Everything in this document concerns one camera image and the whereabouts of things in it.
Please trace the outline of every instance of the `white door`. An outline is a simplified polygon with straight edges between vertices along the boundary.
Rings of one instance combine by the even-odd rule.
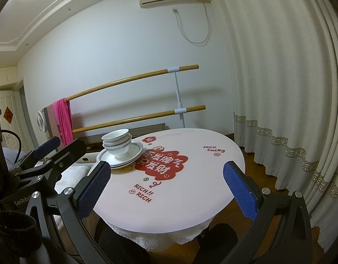
[[[19,97],[20,94],[13,90],[0,91],[0,109],[2,112],[0,115],[1,129],[7,129],[15,132],[21,139],[22,151],[27,153],[30,150],[33,150],[34,146],[27,129],[21,102],[16,102],[16,95]],[[4,118],[4,113],[7,107],[13,113],[11,124]],[[8,133],[3,133],[3,136],[7,148],[11,150],[18,150],[18,140],[15,136]]]

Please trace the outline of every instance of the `white wall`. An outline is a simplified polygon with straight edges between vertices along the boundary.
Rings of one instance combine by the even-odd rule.
[[[39,143],[45,141],[45,136],[37,128],[36,112],[52,102],[124,77],[190,64],[199,64],[200,69],[178,74],[182,103],[185,107],[205,104],[207,109],[187,113],[186,127],[233,132],[230,70],[215,12],[207,4],[212,35],[207,45],[198,47],[180,34],[172,7],[140,9],[137,0],[104,0],[69,18],[30,49],[18,63],[18,75],[19,79],[24,77],[28,109]],[[207,21],[203,5],[174,7],[188,37],[194,41],[204,39]],[[118,85],[71,101],[72,113],[81,113],[84,126],[175,108],[172,75]],[[180,127],[179,116],[121,127],[161,122],[170,128]]]

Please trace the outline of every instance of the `lace curtain trim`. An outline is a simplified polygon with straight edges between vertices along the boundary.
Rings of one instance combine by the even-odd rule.
[[[324,193],[330,186],[329,196],[335,199],[338,196],[338,186],[335,184],[337,176],[338,174],[335,173],[332,181],[326,182],[320,172],[315,172],[312,177],[312,182],[318,187],[320,193]]]
[[[317,169],[317,162],[309,162],[306,160],[306,150],[304,148],[290,148],[288,146],[288,138],[275,137],[272,130],[268,128],[258,127],[257,120],[247,120],[246,116],[238,116],[234,113],[234,120],[239,123],[245,123],[246,127],[257,127],[257,134],[260,136],[267,136],[271,138],[272,145],[285,147],[285,156],[288,158],[299,157],[302,159],[302,170],[304,172],[312,172]]]
[[[275,137],[272,135],[272,130],[268,128],[261,128],[257,125],[257,120],[247,120],[246,116],[238,116],[234,113],[234,120],[239,123],[245,123],[246,127],[257,127],[257,134],[260,136],[267,136],[271,138],[271,143],[274,146],[284,146],[285,156],[288,158],[300,157],[302,159],[302,170],[304,172],[316,171],[318,162],[308,162],[306,160],[306,150],[304,148],[290,148],[288,147],[288,138],[286,137]],[[312,177],[312,182],[318,187],[320,193],[324,193],[329,186],[329,196],[332,199],[335,199],[338,196],[338,187],[335,184],[337,178],[337,173],[334,174],[332,181],[327,182],[324,180],[324,176],[320,172],[314,172]]]

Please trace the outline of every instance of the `round table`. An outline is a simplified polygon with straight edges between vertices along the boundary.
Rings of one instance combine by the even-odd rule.
[[[165,130],[135,140],[144,146],[141,157],[111,171],[94,211],[135,242],[128,232],[147,235],[149,242],[180,231],[190,231],[193,239],[233,199],[223,166],[233,160],[245,172],[240,148],[222,134],[195,128]],[[156,248],[140,242],[146,249]]]

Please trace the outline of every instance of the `cabinet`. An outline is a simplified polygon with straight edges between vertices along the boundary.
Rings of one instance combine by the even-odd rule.
[[[0,68],[0,87],[17,82],[17,67],[8,66]]]

